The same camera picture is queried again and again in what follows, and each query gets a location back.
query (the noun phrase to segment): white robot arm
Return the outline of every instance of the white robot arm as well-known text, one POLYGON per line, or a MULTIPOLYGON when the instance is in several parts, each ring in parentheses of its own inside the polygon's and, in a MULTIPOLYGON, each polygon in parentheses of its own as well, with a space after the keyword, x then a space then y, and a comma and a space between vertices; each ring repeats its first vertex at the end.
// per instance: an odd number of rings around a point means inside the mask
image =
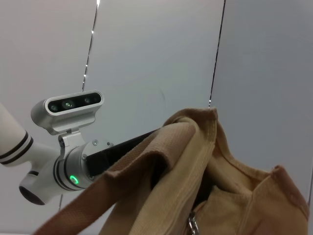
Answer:
POLYGON ((11 167, 31 162, 31 171, 20 183, 20 192, 28 201, 44 205, 53 196, 85 189, 93 182, 86 157, 108 146, 85 143, 79 127, 92 124, 102 104, 102 94, 90 91, 35 105, 33 121, 52 135, 60 134, 60 149, 35 142, 0 104, 0 163, 11 167))

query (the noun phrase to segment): white wall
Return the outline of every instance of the white wall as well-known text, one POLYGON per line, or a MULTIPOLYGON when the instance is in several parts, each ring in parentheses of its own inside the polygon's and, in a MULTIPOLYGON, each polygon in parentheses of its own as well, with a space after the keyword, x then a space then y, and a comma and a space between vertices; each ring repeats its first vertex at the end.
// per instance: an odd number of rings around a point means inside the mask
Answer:
MULTIPOLYGON (((85 90, 105 103, 84 139, 118 144, 180 109, 208 107, 222 9, 221 0, 101 2, 85 90)), ((83 234, 99 232, 107 215, 83 234)))
MULTIPOLYGON (((58 147, 36 126, 31 108, 40 100, 80 92, 96 1, 0 1, 0 102, 33 136, 58 147)), ((19 192, 30 165, 0 165, 0 233, 31 234, 59 206, 59 197, 33 205, 19 192)))
POLYGON ((313 2, 226 3, 212 104, 233 155, 287 169, 307 197, 313 143, 313 2))

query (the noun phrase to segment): bag strap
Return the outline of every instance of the bag strap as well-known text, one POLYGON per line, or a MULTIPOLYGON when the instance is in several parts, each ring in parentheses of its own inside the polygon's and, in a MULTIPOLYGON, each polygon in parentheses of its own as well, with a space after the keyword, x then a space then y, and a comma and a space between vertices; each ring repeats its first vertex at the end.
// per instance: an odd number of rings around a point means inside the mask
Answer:
POLYGON ((140 178, 151 168, 156 157, 166 161, 169 173, 149 195, 130 234, 176 234, 175 230, 168 233, 166 225, 176 228, 188 217, 214 149, 216 120, 215 109, 186 109, 176 113, 164 127, 126 154, 35 235, 78 234, 138 188, 140 178), (173 226, 170 224, 172 217, 176 218, 173 226))

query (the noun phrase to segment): tan bag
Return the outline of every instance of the tan bag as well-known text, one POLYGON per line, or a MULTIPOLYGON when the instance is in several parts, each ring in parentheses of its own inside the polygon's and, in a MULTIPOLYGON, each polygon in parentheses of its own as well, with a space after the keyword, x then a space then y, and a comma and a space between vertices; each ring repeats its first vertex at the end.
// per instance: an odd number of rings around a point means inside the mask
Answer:
POLYGON ((174 114, 35 235, 77 234, 113 204, 101 235, 306 235, 308 229, 308 205, 286 171, 277 166, 267 173, 235 160, 216 109, 174 114))

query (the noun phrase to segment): camera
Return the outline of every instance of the camera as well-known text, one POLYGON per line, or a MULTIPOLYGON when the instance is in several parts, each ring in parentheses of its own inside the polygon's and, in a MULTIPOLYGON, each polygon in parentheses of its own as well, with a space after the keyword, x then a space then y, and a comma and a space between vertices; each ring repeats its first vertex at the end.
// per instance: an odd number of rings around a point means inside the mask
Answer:
POLYGON ((92 124, 103 104, 99 91, 81 92, 42 100, 31 110, 33 122, 57 135, 92 124))

